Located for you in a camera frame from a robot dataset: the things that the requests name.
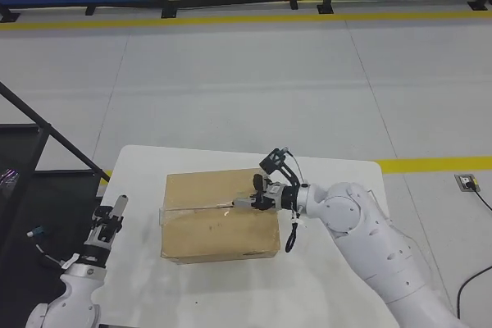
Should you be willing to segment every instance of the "connector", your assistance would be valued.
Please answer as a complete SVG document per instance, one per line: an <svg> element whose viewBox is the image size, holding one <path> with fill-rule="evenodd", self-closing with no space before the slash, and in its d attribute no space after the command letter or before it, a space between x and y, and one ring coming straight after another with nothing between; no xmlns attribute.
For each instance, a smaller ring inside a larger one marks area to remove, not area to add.
<svg viewBox="0 0 492 328"><path fill-rule="evenodd" d="M473 191L477 191L476 184L473 181L468 181L465 184L465 187L472 189Z"/></svg>

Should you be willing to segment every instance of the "power cord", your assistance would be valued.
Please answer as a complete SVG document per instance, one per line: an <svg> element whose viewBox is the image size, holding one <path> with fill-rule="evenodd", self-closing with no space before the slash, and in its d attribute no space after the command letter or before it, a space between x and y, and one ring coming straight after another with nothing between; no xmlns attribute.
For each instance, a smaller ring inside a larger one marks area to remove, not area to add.
<svg viewBox="0 0 492 328"><path fill-rule="evenodd" d="M492 211L492 207L481 197L481 195L479 195L479 193L477 192L477 187L476 187L476 184L473 182L473 181L470 181L470 182L467 182L465 184L465 186L467 188L470 188L472 189L472 191L474 193L476 193L477 197L479 197L479 199ZM470 278L468 278L462 285L461 287L459 287L459 291L458 291L458 319L461 319L461 293L463 291L463 289L465 288L466 285L468 285L469 282L471 282L472 280L474 280L475 278L477 278L478 276L484 274L485 272L489 271L492 269L492 265L487 267L486 269L484 270L481 270L479 272L477 272L475 275L471 276Z"/></svg>

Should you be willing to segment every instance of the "metal pole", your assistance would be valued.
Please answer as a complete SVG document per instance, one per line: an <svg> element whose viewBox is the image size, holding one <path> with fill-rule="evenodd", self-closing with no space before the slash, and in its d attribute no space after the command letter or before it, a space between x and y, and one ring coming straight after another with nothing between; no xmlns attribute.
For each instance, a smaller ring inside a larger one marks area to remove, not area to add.
<svg viewBox="0 0 492 328"><path fill-rule="evenodd" d="M98 173L105 181L109 181L109 175L104 172L100 167L98 167L93 161L91 161L87 156L85 156L74 144L72 144L68 139L66 139L60 132L55 130L46 120L44 120L39 114L37 114L33 108L28 104L18 98L7 86L0 82L0 94L7 99L10 103L15 105L16 108L20 109L21 112L26 114L34 123L40 125L40 127L49 130L49 134L56 139L62 146L66 147L67 150L77 156L85 165L89 166L93 171Z"/></svg>
<svg viewBox="0 0 492 328"><path fill-rule="evenodd" d="M0 3L0 15L2 15L2 19L0 20L0 23L12 23L18 19L20 13L11 12L7 7L4 7Z"/></svg>

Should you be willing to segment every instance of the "robot forearm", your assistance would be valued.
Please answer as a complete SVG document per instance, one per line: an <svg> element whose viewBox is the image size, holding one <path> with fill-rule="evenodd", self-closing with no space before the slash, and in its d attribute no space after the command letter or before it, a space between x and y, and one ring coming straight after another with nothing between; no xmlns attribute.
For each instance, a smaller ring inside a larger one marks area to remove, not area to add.
<svg viewBox="0 0 492 328"><path fill-rule="evenodd" d="M355 273L385 301L401 327L466 327L423 280L403 236L359 184L301 185L301 213L319 218Z"/></svg>

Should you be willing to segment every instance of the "white cable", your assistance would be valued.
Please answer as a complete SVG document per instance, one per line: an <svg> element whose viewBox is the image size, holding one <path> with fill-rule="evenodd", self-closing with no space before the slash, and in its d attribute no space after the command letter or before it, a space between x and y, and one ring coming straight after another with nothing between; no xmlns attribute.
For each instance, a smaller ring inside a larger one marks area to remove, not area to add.
<svg viewBox="0 0 492 328"><path fill-rule="evenodd" d="M49 260L51 260L51 261L55 262L56 264L58 264L58 266L61 266L62 263L64 263L63 261L58 261L57 259L49 256L47 253L44 252L44 250L38 244L36 244L35 246L42 253L42 255L44 255Z"/></svg>
<svg viewBox="0 0 492 328"><path fill-rule="evenodd" d="M301 166L298 165L297 159L294 157L294 155L292 154L289 155L294 159L294 162L297 165L298 173L301 176L301 182L304 183L303 173L301 172Z"/></svg>

